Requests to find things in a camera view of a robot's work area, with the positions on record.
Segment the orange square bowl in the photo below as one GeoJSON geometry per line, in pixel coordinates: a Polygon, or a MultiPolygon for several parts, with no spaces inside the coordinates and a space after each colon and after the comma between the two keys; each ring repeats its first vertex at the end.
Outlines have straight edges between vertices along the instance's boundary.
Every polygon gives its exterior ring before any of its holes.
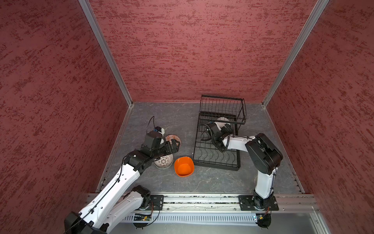
{"type": "Polygon", "coordinates": [[[174,163],[175,173],[179,177],[187,177],[194,173],[195,166],[190,157],[178,158],[174,163]]]}

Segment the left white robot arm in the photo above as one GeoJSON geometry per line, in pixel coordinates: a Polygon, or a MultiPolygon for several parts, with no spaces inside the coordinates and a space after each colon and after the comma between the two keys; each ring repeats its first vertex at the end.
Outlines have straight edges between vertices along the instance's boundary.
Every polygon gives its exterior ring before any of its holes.
{"type": "Polygon", "coordinates": [[[179,148],[180,142],[172,139],[146,153],[138,150],[128,153],[107,186],[80,212],[67,215],[64,220],[65,233],[108,234],[130,213],[147,207],[151,193],[142,186],[133,188],[124,198],[122,196],[155,160],[177,153],[179,148]]]}

